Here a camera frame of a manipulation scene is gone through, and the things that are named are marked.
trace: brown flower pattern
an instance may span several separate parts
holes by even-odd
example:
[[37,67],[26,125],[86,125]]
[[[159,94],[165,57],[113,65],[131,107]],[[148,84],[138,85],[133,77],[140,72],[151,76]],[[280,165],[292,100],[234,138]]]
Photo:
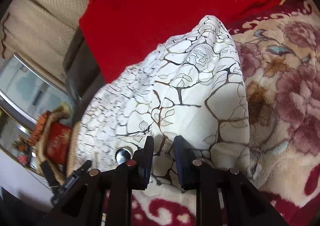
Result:
[[283,73],[276,84],[276,108],[290,123],[292,142],[304,153],[320,151],[320,72],[302,64]]
[[253,43],[240,44],[236,42],[236,48],[239,54],[242,74],[246,79],[248,76],[252,76],[260,66],[257,56],[261,54],[261,51],[258,45]]
[[284,35],[299,47],[316,48],[320,45],[320,31],[310,24],[295,21],[282,28]]

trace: red blanket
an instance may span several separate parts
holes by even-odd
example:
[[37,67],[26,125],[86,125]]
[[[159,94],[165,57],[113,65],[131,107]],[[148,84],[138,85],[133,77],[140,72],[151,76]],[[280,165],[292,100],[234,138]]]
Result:
[[107,83],[142,61],[158,43],[190,31],[205,15],[223,23],[271,8],[280,0],[94,0],[80,19]]

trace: black line pattern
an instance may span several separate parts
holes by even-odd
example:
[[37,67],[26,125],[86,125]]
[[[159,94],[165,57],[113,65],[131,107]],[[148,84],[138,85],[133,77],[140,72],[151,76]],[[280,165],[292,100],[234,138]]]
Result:
[[157,186],[179,186],[172,147],[176,135],[212,165],[249,167],[239,57],[217,18],[205,16],[191,32],[169,38],[99,90],[82,119],[75,168],[96,152],[98,168],[113,169],[114,150],[139,149],[147,134],[155,139],[151,182]]

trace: red package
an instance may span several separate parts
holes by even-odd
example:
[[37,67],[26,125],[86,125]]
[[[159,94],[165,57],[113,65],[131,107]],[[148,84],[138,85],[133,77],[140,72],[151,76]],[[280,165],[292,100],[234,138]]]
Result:
[[59,122],[54,122],[51,125],[46,146],[46,155],[50,161],[60,165],[65,164],[70,135],[71,129],[67,126]]

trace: floral blanket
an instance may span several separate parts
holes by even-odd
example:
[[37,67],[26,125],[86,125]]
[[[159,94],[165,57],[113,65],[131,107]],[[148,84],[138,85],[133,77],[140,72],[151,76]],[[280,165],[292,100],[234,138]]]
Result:
[[252,181],[287,222],[307,225],[320,207],[319,11],[306,0],[229,32],[246,85]]

